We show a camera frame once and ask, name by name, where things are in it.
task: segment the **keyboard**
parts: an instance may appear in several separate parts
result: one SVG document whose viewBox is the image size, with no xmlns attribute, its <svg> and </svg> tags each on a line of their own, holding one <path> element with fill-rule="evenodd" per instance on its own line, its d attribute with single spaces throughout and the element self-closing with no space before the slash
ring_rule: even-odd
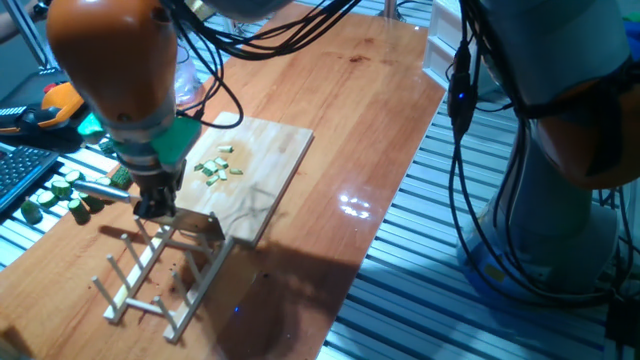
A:
<svg viewBox="0 0 640 360">
<path fill-rule="evenodd" d="M 9 207 L 56 163 L 58 154 L 27 146 L 0 150 L 0 212 Z"/>
</svg>

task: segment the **green object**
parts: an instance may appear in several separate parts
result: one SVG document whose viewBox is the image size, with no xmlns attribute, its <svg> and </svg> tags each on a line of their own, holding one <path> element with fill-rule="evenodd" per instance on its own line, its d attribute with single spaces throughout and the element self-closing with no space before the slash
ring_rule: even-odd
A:
<svg viewBox="0 0 640 360">
<path fill-rule="evenodd" d="M 64 181 L 71 185 L 78 180 L 85 180 L 84 174 L 78 170 L 73 170 L 64 177 Z"/>
<path fill-rule="evenodd" d="M 104 137 L 105 131 L 98 118 L 91 113 L 78 126 L 78 134 L 89 144 L 97 144 Z"/>
<path fill-rule="evenodd" d="M 178 169 L 182 159 L 200 136 L 202 125 L 193 119 L 176 117 L 171 127 L 161 136 L 151 140 L 151 147 L 158 154 L 163 167 Z"/>
<path fill-rule="evenodd" d="M 40 194 L 40 196 L 38 196 L 38 204 L 46 209 L 54 207 L 57 203 L 58 197 L 49 190 L 43 192 L 42 194 Z"/>
<path fill-rule="evenodd" d="M 218 146 L 218 151 L 230 154 L 233 152 L 233 146 Z"/>
<path fill-rule="evenodd" d="M 42 212 L 36 203 L 31 200 L 27 200 L 20 206 L 20 212 L 22 217 L 29 225 L 35 225 L 42 221 Z"/>
<path fill-rule="evenodd" d="M 207 186 L 211 186 L 213 184 L 216 183 L 216 181 L 218 181 L 220 179 L 220 177 L 218 175 L 212 177 L 211 179 L 207 180 Z"/>
<path fill-rule="evenodd" d="M 97 182 L 98 184 L 101 184 L 101 185 L 111 186 L 111 179 L 110 179 L 110 178 L 108 178 L 108 177 L 106 177 L 106 176 L 103 176 L 103 177 L 101 177 L 101 178 L 98 178 L 98 179 L 96 180 L 96 182 Z M 107 204 L 107 205 L 111 205 L 111 204 L 113 204 L 113 203 L 114 203 L 114 201 L 113 201 L 113 200 L 102 200 L 102 202 L 104 202 L 104 203 L 105 203 L 105 204 Z"/>
<path fill-rule="evenodd" d="M 89 207 L 89 212 L 92 214 L 99 213 L 104 209 L 104 202 L 98 198 L 94 198 L 93 196 L 89 196 L 85 193 L 79 193 L 78 196 L 85 204 Z"/>
<path fill-rule="evenodd" d="M 625 17 L 623 17 L 622 20 L 631 21 L 631 22 L 640 22 L 640 13 L 639 12 L 632 12 L 632 13 L 626 15 Z"/>
<path fill-rule="evenodd" d="M 84 225 L 91 220 L 91 215 L 84 205 L 82 205 L 82 201 L 79 199 L 73 199 L 69 201 L 69 211 L 76 219 L 76 223 L 78 225 Z"/>
<path fill-rule="evenodd" d="M 51 192 L 61 199 L 68 198 L 71 196 L 71 184 L 66 181 L 54 181 L 51 184 Z"/>
<path fill-rule="evenodd" d="M 212 160 L 205 162 L 204 165 L 202 165 L 202 168 L 202 172 L 207 176 L 213 176 L 213 174 L 218 172 L 218 167 Z"/>
<path fill-rule="evenodd" d="M 224 161 L 223 158 L 217 157 L 215 160 L 213 160 L 216 164 L 218 164 L 220 167 L 222 167 L 223 169 L 226 169 L 229 167 L 229 163 Z"/>
<path fill-rule="evenodd" d="M 100 151 L 102 151 L 105 155 L 113 155 L 116 152 L 115 147 L 113 146 L 113 140 L 108 139 L 107 141 L 103 141 L 98 144 Z"/>
<path fill-rule="evenodd" d="M 129 190 L 132 184 L 133 180 L 131 179 L 129 170 L 124 166 L 120 166 L 111 177 L 111 186 L 117 187 L 120 190 Z"/>
</svg>

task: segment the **wooden cutting board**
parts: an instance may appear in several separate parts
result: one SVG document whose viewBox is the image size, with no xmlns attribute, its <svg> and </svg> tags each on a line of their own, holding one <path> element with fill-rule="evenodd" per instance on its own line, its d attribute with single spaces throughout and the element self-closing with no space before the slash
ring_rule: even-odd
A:
<svg viewBox="0 0 640 360">
<path fill-rule="evenodd" d="M 237 118 L 221 113 L 215 123 L 230 124 Z M 176 205 L 207 215 L 213 211 L 227 238 L 255 246 L 312 139 L 311 130 L 250 117 L 235 129 L 210 128 L 187 155 Z M 233 153 L 218 150 L 227 145 Z M 194 167 L 217 157 L 244 175 L 231 175 L 227 169 L 227 181 L 207 186 L 209 178 Z"/>
</svg>

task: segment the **wooden table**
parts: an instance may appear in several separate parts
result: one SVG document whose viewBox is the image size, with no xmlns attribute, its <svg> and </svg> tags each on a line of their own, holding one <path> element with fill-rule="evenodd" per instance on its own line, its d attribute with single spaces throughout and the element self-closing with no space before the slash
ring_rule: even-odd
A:
<svg viewBox="0 0 640 360">
<path fill-rule="evenodd" d="M 289 6 L 268 26 L 306 11 Z M 67 215 L 0 273 L 0 331 L 47 360 L 315 358 L 443 95 L 421 70 L 426 37 L 349 15 L 294 55 L 227 63 L 247 115 L 313 129 L 315 140 L 258 249 L 230 256 L 178 345 L 162 337 L 162 317 L 129 310 L 119 326 L 102 317 L 107 304 L 91 276 L 115 293 L 121 283 L 105 256 L 134 264 L 118 240 L 136 234 L 120 204 L 85 226 Z M 220 111 L 235 111 L 225 95 L 206 119 Z M 170 269 L 184 264 L 166 250 L 137 298 L 160 294 L 175 308 Z"/>
</svg>

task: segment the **cucumber piece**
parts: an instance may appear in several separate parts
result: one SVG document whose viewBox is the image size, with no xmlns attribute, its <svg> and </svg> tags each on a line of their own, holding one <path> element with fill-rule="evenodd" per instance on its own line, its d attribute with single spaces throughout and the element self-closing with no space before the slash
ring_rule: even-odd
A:
<svg viewBox="0 0 640 360">
<path fill-rule="evenodd" d="M 40 208 L 31 200 L 27 200 L 22 203 L 22 206 L 20 206 L 20 212 L 22 213 L 24 220 L 29 225 L 35 225 L 42 221 L 42 212 L 40 212 Z"/>
<path fill-rule="evenodd" d="M 79 193 L 78 196 L 85 204 L 87 204 L 90 213 L 96 214 L 104 209 L 104 202 L 102 200 L 89 196 L 85 193 Z"/>
<path fill-rule="evenodd" d="M 208 160 L 207 162 L 205 162 L 204 165 L 202 165 L 202 167 L 203 167 L 202 172 L 207 176 L 213 176 L 213 174 L 218 172 L 218 167 L 216 166 L 216 163 L 214 163 L 211 160 Z"/>
<path fill-rule="evenodd" d="M 45 191 L 38 196 L 38 204 L 46 209 L 51 209 L 58 203 L 58 197 L 51 191 Z"/>
<path fill-rule="evenodd" d="M 229 167 L 229 163 L 227 163 L 226 161 L 224 161 L 224 159 L 222 159 L 221 157 L 217 157 L 215 160 L 213 160 L 213 162 L 215 162 L 216 164 L 218 164 L 220 167 L 222 167 L 223 169 L 226 169 Z"/>
<path fill-rule="evenodd" d="M 233 146 L 218 146 L 218 151 L 231 154 L 233 152 Z"/>
<path fill-rule="evenodd" d="M 213 184 L 216 183 L 216 181 L 218 181 L 220 179 L 220 177 L 218 175 L 212 177 L 211 179 L 207 180 L 207 186 L 211 186 Z"/>
<path fill-rule="evenodd" d="M 113 155 L 116 152 L 115 147 L 113 146 L 113 140 L 108 139 L 107 141 L 103 141 L 98 144 L 100 151 L 102 151 L 105 155 Z"/>
<path fill-rule="evenodd" d="M 84 225 L 91 220 L 91 214 L 89 214 L 89 211 L 82 205 L 82 201 L 79 199 L 69 201 L 69 211 L 76 219 L 78 225 Z"/>
<path fill-rule="evenodd" d="M 71 185 L 73 185 L 73 183 L 78 180 L 86 180 L 84 174 L 78 170 L 73 170 L 64 177 L 64 181 L 68 182 Z"/>
<path fill-rule="evenodd" d="M 98 184 L 111 186 L 111 179 L 110 179 L 110 178 L 108 178 L 108 177 L 106 177 L 106 176 L 103 176 L 103 177 L 101 177 L 101 178 L 98 178 L 98 179 L 96 180 L 96 182 L 97 182 Z"/>
<path fill-rule="evenodd" d="M 111 186 L 120 190 L 129 190 L 133 185 L 133 180 L 126 167 L 120 166 L 115 174 L 111 177 Z"/>
<path fill-rule="evenodd" d="M 111 186 L 111 179 L 106 177 L 106 176 L 98 178 L 98 180 L 96 180 L 96 182 L 98 184 L 101 184 L 101 185 Z M 102 202 L 105 203 L 106 205 L 111 205 L 111 204 L 114 203 L 113 200 L 102 200 Z"/>
<path fill-rule="evenodd" d="M 51 192 L 61 199 L 68 198 L 71 196 L 71 184 L 66 181 L 54 181 L 51 184 Z"/>
</svg>

